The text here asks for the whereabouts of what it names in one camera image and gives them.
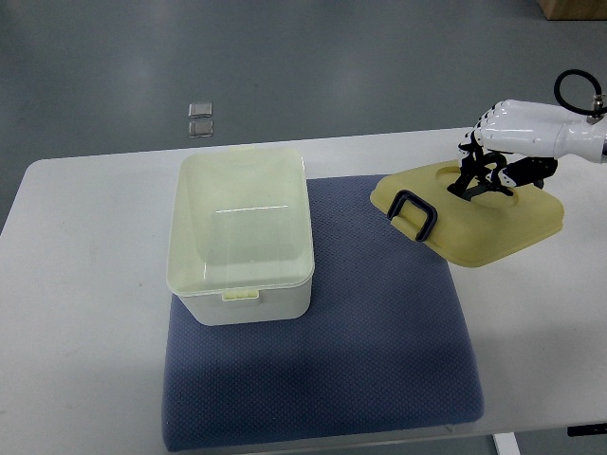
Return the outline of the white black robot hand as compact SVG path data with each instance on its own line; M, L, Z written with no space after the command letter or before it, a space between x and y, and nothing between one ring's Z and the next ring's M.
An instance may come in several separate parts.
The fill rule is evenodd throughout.
M566 155L606 162L606 116L504 100L479 117L458 152L460 175L448 191L462 199L489 191L511 196L527 185L541 189Z

